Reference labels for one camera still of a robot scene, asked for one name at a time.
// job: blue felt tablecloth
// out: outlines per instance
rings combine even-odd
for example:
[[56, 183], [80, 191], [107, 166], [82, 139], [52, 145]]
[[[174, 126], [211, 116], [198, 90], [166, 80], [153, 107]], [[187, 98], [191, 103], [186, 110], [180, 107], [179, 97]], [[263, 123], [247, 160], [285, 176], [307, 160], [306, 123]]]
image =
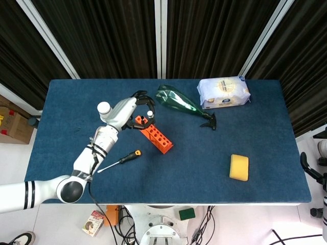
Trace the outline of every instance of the blue felt tablecloth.
[[[26, 180], [70, 175], [100, 121], [97, 104], [115, 105], [137, 90], [155, 98], [169, 84], [199, 103], [199, 80], [53, 80], [46, 97]], [[311, 200], [277, 80], [247, 80], [252, 103], [214, 109], [217, 130], [196, 117], [156, 104], [156, 126], [174, 146], [163, 155], [139, 130], [124, 130], [101, 165], [136, 149], [143, 155], [96, 174], [100, 203], [301, 203]], [[146, 106], [134, 115], [146, 113]], [[230, 156], [248, 156], [249, 180], [229, 178]], [[87, 191], [79, 203], [91, 203]]]

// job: cardboard box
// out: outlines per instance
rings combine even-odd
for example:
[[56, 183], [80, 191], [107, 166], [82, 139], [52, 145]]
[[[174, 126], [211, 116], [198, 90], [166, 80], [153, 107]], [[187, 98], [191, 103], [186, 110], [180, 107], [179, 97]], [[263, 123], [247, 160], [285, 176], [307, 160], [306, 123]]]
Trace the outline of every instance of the cardboard box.
[[96, 236], [99, 229], [103, 225], [104, 215], [99, 211], [94, 210], [90, 217], [87, 219], [82, 230], [89, 236]]
[[7, 107], [0, 107], [0, 143], [28, 144], [33, 130], [25, 117]]
[[31, 117], [26, 111], [24, 111], [21, 107], [17, 106], [16, 104], [12, 103], [10, 100], [6, 99], [2, 95], [0, 95], [0, 107], [7, 107], [13, 111], [18, 112], [23, 117], [29, 119]]

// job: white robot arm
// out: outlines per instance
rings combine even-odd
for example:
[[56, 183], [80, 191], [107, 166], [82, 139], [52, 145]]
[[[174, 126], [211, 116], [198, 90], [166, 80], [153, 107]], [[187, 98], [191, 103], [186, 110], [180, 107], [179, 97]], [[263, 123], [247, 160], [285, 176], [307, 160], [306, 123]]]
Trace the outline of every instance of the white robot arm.
[[[126, 128], [145, 129], [154, 123], [154, 101], [138, 91], [130, 98], [121, 100], [114, 108], [107, 102], [98, 105], [102, 121], [107, 125], [99, 127], [90, 143], [74, 163], [70, 176], [64, 175], [48, 181], [26, 181], [0, 185], [0, 213], [34, 208], [48, 199], [59, 199], [63, 203], [77, 202], [84, 193], [87, 182], [100, 166], [112, 146], [118, 140], [118, 132]], [[148, 105], [151, 115], [146, 124], [132, 121], [137, 105]]]
[[[303, 170], [315, 179], [317, 183], [321, 184], [323, 190], [327, 192], [327, 173], [322, 175], [311, 168], [307, 162], [307, 155], [305, 152], [301, 153], [300, 161]], [[327, 242], [327, 197], [323, 198], [322, 237]]]

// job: tissue package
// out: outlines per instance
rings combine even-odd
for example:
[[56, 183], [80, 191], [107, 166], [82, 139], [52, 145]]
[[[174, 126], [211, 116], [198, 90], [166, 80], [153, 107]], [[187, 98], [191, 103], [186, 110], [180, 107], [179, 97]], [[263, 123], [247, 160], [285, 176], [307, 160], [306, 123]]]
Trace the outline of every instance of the tissue package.
[[202, 79], [197, 88], [203, 109], [243, 105], [251, 96], [241, 76]]

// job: orange device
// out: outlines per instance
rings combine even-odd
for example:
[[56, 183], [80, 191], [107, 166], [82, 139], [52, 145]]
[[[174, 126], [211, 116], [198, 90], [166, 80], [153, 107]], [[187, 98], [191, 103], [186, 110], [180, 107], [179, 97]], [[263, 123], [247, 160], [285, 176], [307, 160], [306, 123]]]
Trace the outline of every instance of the orange device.
[[[146, 124], [147, 119], [137, 116], [135, 121], [138, 124]], [[150, 125], [147, 129], [140, 130], [163, 154], [165, 154], [173, 144], [155, 126]]]
[[[118, 224], [119, 206], [118, 205], [107, 205], [106, 216], [110, 220], [112, 226]], [[104, 219], [104, 226], [109, 226], [108, 220]]]

